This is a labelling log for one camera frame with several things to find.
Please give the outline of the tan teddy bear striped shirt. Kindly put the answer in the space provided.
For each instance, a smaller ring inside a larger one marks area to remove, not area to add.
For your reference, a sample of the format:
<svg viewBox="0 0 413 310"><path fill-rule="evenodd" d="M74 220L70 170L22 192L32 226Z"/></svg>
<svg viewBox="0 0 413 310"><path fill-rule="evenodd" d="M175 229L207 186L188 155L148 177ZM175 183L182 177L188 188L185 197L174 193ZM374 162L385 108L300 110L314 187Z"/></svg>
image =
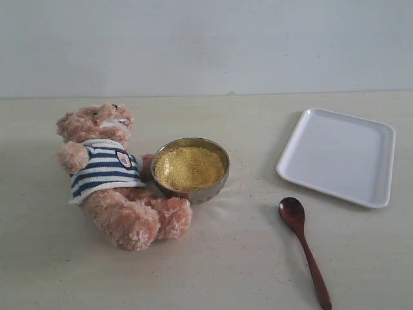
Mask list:
<svg viewBox="0 0 413 310"><path fill-rule="evenodd" d="M56 123L64 142L57 159L70 177L71 202L112 244L140 251L155 240L185 234L192 209L187 199L162 198L146 188L153 155L127 151L133 122L124 105L68 112Z"/></svg>

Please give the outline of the dark red wooden spoon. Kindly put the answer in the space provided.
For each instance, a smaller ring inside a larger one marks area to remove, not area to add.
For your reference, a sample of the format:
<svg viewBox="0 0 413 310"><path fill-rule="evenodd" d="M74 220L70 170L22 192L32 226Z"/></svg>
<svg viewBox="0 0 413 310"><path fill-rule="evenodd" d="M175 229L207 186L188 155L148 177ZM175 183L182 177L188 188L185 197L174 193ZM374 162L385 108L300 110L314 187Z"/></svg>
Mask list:
<svg viewBox="0 0 413 310"><path fill-rule="evenodd" d="M305 210L303 205L294 197L286 197L280 201L278 209L281 219L296 235L303 248L321 308L332 310L332 301L323 275L305 238Z"/></svg>

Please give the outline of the steel bowl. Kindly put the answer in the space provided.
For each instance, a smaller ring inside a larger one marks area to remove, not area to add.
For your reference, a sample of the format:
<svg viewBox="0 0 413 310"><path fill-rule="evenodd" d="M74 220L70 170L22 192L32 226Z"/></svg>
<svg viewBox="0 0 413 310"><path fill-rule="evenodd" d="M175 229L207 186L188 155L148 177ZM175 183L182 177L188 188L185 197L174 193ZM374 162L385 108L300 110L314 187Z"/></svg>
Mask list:
<svg viewBox="0 0 413 310"><path fill-rule="evenodd" d="M157 163L157 160L160 158L162 154L164 154L167 151L174 150L180 147L203 147L218 154L219 157L221 158L221 161L225 169L224 177L217 183L213 184L213 186L205 190L202 190L202 191L180 192L180 191L175 191L173 189L169 189L168 187L165 187L164 185L162 185L155 177L155 173L154 173L155 164ZM192 205L197 205L200 203L207 202L208 200L211 200L214 196L219 194L219 192L224 187L228 179L229 171L230 171L230 158L226 150L214 141L211 141L205 138L195 138L195 137L180 138L180 139L171 141L167 143L166 145L162 146L154 154L153 160L150 165L150 172L152 174L154 182L157 188L166 197L170 198L170 197L175 196L175 197L180 197L180 198L186 198L187 200L190 201Z"/></svg>

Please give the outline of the white rectangular plastic tray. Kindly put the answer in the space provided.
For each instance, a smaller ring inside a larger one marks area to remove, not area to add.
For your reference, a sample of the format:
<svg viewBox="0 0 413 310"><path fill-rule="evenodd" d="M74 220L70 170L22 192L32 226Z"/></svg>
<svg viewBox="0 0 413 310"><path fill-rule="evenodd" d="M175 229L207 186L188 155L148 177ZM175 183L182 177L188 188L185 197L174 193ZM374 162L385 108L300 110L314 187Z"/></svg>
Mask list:
<svg viewBox="0 0 413 310"><path fill-rule="evenodd" d="M371 209L390 201L396 131L322 108L303 111L276 165L293 184Z"/></svg>

